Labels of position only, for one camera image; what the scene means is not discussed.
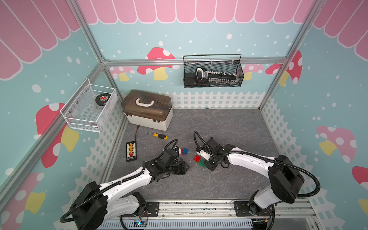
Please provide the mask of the dark green long lego brick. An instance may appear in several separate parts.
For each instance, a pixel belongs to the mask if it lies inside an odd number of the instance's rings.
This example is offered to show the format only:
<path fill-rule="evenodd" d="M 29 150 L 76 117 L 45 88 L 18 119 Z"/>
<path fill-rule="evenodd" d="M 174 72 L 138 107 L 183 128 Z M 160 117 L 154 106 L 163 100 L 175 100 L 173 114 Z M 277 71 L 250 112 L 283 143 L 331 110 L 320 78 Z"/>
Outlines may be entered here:
<path fill-rule="evenodd" d="M 203 168 L 206 168 L 206 166 L 205 166 L 205 162 L 203 161 L 203 160 L 199 160 L 198 162 L 197 162 L 197 164 L 198 165 L 200 165 L 201 167 L 203 167 Z"/>

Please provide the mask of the small red lego brick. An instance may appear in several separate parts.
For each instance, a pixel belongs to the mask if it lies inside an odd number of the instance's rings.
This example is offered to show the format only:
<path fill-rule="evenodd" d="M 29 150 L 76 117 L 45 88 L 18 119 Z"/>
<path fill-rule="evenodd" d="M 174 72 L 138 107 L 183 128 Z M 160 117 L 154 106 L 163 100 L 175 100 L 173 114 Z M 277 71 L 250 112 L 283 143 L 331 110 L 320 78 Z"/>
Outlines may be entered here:
<path fill-rule="evenodd" d="M 196 157 L 194 158 L 194 160 L 198 163 L 198 162 L 201 160 L 201 158 L 200 158 L 199 156 L 196 156 Z"/>

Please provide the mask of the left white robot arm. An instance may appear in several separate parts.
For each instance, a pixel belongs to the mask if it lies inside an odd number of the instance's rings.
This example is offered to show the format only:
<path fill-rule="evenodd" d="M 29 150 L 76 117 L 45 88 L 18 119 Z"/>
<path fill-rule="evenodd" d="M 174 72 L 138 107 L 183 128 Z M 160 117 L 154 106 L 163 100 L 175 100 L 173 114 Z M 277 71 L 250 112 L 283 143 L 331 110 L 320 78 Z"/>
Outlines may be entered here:
<path fill-rule="evenodd" d="M 171 175 L 185 175 L 189 168 L 180 158 L 178 147 L 164 149 L 128 175 L 100 185 L 88 183 L 59 221 L 74 222 L 79 230 L 96 230 L 104 221 L 118 216 L 140 217 L 147 211 L 147 201 L 135 190 Z"/>

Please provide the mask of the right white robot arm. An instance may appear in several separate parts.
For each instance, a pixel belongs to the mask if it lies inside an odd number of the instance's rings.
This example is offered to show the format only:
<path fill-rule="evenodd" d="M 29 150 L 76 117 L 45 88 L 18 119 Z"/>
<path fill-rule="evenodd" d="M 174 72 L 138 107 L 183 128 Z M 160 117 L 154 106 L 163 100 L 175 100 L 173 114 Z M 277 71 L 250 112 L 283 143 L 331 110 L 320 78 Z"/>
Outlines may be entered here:
<path fill-rule="evenodd" d="M 293 204 L 297 198 L 308 198 L 320 192 L 321 184 L 309 171 L 295 166 L 285 155 L 265 157 L 242 150 L 234 145 L 221 146 L 213 138 L 196 146 L 196 160 L 214 171 L 218 165 L 228 168 L 241 166 L 269 179 L 269 185 L 253 193 L 242 210 L 260 216 L 278 203 Z"/>

